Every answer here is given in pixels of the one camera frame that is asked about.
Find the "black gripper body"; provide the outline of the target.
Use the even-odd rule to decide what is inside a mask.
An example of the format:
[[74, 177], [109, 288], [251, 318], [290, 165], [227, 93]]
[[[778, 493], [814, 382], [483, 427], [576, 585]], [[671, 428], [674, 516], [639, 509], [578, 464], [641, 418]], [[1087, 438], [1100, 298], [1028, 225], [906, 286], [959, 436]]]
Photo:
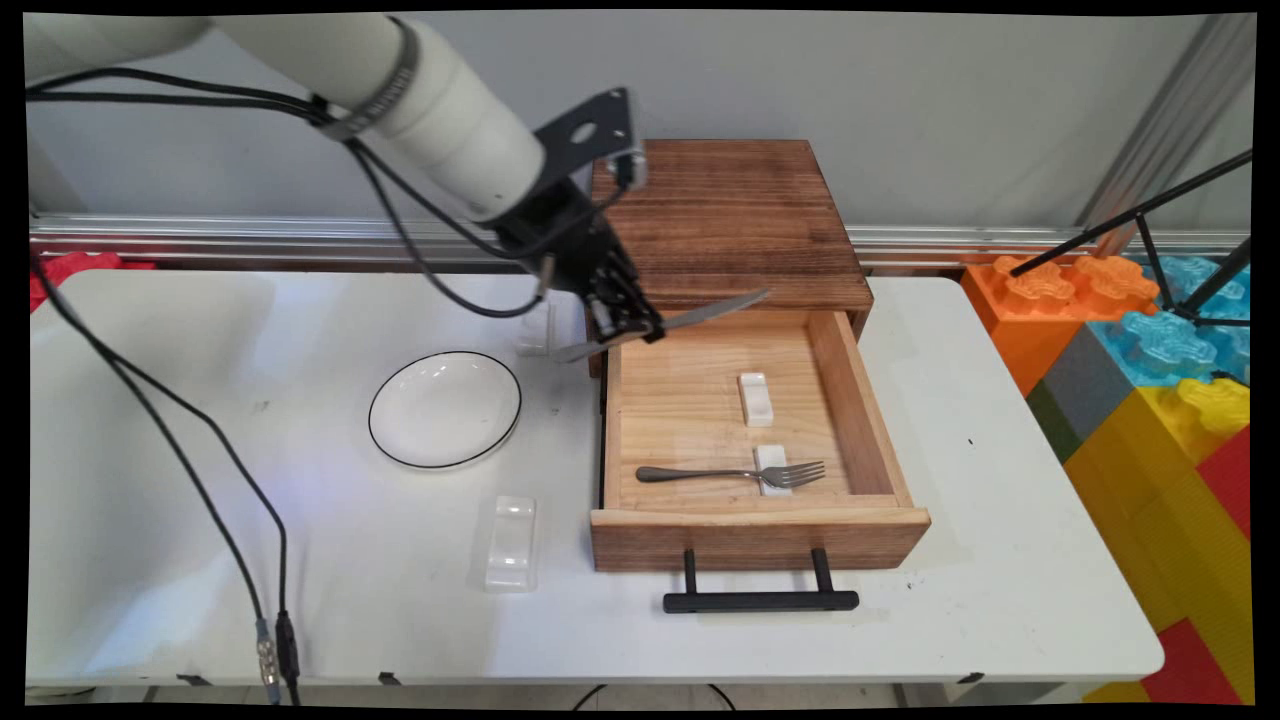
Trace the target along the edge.
[[552, 256], [554, 268], [548, 286], [553, 290], [603, 304], [621, 304], [626, 299], [628, 272], [604, 210], [627, 188], [626, 183], [617, 184], [605, 201], [598, 204], [575, 179], [558, 179], [494, 222], [499, 247], [536, 274]]

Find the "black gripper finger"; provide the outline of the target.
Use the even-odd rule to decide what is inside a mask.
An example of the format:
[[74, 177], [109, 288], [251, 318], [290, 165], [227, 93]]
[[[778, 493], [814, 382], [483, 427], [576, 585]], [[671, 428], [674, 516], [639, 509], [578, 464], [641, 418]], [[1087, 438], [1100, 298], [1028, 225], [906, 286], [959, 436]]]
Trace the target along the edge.
[[664, 337], [664, 318], [643, 292], [631, 260], [623, 254], [607, 254], [603, 261], [603, 340], [655, 343]]
[[588, 310], [598, 343], [625, 343], [643, 337], [643, 293], [637, 284], [593, 284]]

